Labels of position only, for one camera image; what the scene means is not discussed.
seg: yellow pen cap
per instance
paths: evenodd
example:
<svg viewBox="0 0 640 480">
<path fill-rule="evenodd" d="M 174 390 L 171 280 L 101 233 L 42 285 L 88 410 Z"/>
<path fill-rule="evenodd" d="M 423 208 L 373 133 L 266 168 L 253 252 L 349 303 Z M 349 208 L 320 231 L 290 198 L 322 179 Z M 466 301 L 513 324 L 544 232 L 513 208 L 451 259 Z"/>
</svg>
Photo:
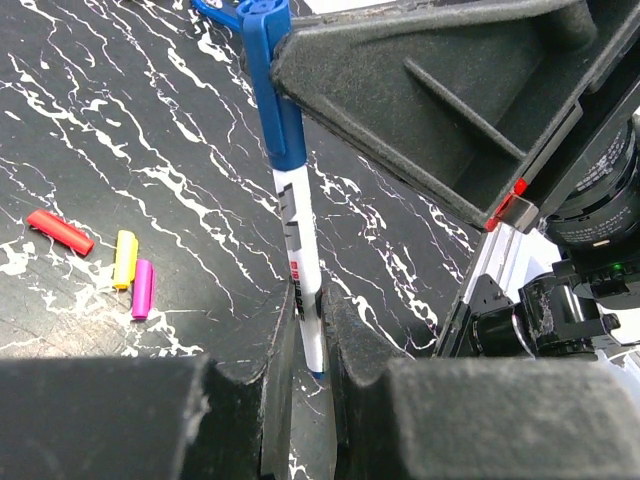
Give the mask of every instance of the yellow pen cap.
<svg viewBox="0 0 640 480">
<path fill-rule="evenodd" d="M 116 268 L 113 271 L 113 286 L 126 290 L 136 276 L 138 259 L 138 239 L 128 230 L 118 232 L 116 244 Z"/>
</svg>

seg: black plastic housing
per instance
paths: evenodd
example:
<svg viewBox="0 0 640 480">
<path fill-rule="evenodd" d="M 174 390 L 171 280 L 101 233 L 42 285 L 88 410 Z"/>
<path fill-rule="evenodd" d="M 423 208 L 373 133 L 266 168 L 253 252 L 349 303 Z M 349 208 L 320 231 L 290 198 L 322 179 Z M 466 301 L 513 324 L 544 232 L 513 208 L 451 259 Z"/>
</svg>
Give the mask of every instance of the black plastic housing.
<svg viewBox="0 0 640 480">
<path fill-rule="evenodd" d="M 424 0 L 295 25 L 277 88 L 479 228 L 520 178 L 527 228 L 553 213 L 640 104 L 639 0 Z"/>
</svg>

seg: red pen cap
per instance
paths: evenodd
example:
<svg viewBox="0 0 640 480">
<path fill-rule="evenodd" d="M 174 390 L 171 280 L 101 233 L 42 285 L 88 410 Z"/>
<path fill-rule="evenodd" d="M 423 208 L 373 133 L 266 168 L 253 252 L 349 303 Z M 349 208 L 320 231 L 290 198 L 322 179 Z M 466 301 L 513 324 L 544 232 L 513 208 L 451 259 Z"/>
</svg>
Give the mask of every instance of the red pen cap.
<svg viewBox="0 0 640 480">
<path fill-rule="evenodd" d="M 84 232 L 44 210 L 36 210 L 29 215 L 27 223 L 60 243 L 64 243 L 80 255 L 87 255 L 95 245 L 95 242 Z"/>
</svg>

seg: black plastic bracket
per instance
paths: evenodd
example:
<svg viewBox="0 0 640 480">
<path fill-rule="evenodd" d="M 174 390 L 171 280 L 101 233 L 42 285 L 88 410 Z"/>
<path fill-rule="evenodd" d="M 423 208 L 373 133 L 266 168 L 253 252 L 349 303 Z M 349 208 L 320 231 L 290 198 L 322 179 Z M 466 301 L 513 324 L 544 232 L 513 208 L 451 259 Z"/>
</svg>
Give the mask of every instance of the black plastic bracket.
<svg viewBox="0 0 640 480">
<path fill-rule="evenodd" d="M 335 480 L 628 478 L 640 469 L 640 418 L 598 365 L 403 358 L 334 284 L 323 315 Z"/>
<path fill-rule="evenodd" d="M 509 297 L 489 275 L 480 275 L 476 280 L 469 304 L 458 301 L 447 329 L 438 339 L 435 356 L 443 358 L 477 357 L 478 347 L 473 341 L 473 319 L 512 305 Z"/>
<path fill-rule="evenodd" d="M 272 80 L 478 228 L 523 179 L 524 231 L 598 160 L 602 112 L 631 116 L 639 32 L 640 0 L 399 2 L 298 22 Z"/>
</svg>

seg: white pen barrel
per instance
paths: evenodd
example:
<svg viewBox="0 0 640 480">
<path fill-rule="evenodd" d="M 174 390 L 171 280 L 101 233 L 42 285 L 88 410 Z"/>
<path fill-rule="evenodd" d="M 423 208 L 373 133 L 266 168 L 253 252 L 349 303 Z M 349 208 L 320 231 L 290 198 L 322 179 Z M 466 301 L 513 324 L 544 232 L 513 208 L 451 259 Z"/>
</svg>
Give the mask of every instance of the white pen barrel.
<svg viewBox="0 0 640 480">
<path fill-rule="evenodd" d="M 306 165 L 282 172 L 273 171 L 280 202 L 291 277 L 295 284 L 296 306 L 307 367 L 324 372 L 320 295 L 322 274 L 311 209 L 311 191 Z"/>
</svg>

